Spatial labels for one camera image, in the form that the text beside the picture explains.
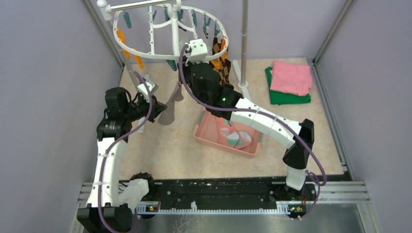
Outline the grey sock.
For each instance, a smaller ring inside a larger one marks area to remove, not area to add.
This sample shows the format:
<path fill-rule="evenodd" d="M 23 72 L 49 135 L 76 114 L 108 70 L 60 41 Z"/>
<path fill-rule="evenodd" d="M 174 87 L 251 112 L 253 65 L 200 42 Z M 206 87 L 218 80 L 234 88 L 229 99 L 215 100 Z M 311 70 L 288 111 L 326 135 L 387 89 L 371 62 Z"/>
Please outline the grey sock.
<path fill-rule="evenodd" d="M 161 125 L 170 125 L 175 121 L 175 103 L 184 99 L 182 94 L 182 85 L 177 81 L 175 88 L 166 103 L 167 109 L 164 110 L 158 119 L 158 123 Z"/>

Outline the brown argyle sock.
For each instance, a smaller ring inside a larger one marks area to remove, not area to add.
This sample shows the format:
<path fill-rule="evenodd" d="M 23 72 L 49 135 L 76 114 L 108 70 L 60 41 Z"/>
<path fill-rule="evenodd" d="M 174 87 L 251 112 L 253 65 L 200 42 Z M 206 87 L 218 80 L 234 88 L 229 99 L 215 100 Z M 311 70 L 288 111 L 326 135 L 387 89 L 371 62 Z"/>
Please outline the brown argyle sock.
<path fill-rule="evenodd" d="M 225 36 L 215 36 L 212 42 L 212 54 L 221 54 L 219 60 L 222 62 L 226 62 L 228 59 L 228 45 L 226 42 Z"/>
<path fill-rule="evenodd" d="M 234 89 L 234 86 L 229 81 L 230 70 L 232 67 L 231 61 L 227 58 L 217 58 L 209 61 L 209 65 L 212 66 L 213 70 L 219 75 L 219 83 L 224 87 Z"/>

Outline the pink striped sock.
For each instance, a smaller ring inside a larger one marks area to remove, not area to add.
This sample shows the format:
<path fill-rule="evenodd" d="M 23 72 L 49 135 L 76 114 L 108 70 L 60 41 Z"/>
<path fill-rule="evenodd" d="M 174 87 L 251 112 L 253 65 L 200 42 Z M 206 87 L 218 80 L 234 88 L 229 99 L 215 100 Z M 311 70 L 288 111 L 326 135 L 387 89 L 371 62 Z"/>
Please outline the pink striped sock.
<path fill-rule="evenodd" d="M 224 118 L 215 118 L 218 143 L 237 150 L 246 148 L 252 143 L 252 138 L 247 132 L 239 131 L 233 122 Z"/>

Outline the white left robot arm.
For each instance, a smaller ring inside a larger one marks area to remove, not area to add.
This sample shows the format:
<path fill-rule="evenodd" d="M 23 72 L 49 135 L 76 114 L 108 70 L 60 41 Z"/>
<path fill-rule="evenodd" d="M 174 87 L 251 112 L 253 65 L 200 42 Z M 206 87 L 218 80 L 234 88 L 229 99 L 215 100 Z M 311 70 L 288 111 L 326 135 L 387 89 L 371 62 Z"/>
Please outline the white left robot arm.
<path fill-rule="evenodd" d="M 97 164 L 91 192 L 77 220 L 90 233 L 131 233 L 137 230 L 137 207 L 143 200 L 154 198 L 156 188 L 148 173 L 138 174 L 120 188 L 120 167 L 131 133 L 132 123 L 154 122 L 166 105 L 157 102 L 151 88 L 143 85 L 132 97 L 123 87 L 105 92 L 106 108 L 97 126 Z"/>

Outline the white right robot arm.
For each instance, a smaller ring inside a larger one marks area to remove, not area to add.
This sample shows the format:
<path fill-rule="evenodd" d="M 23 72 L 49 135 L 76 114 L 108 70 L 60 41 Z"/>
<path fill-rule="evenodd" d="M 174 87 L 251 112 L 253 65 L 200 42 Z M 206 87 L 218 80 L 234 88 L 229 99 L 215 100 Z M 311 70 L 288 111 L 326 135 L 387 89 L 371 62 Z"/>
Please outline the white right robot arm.
<path fill-rule="evenodd" d="M 304 195 L 309 155 L 314 144 L 314 123 L 289 120 L 256 105 L 241 93 L 218 84 L 218 74 L 206 63 L 178 62 L 179 80 L 189 95 L 216 117 L 240 123 L 266 134 L 285 148 L 285 194 L 291 200 Z"/>

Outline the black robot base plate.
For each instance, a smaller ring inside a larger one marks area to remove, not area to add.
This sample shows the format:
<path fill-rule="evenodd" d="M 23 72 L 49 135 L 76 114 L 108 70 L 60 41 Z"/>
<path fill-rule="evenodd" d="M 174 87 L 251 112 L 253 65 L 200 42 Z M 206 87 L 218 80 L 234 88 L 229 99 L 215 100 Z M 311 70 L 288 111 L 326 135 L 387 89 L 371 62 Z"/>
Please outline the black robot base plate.
<path fill-rule="evenodd" d="M 149 179 L 149 193 L 142 201 L 161 210 L 274 210 L 281 202 L 307 204 L 317 195 L 313 184 L 301 191 L 286 186 L 285 178 Z"/>

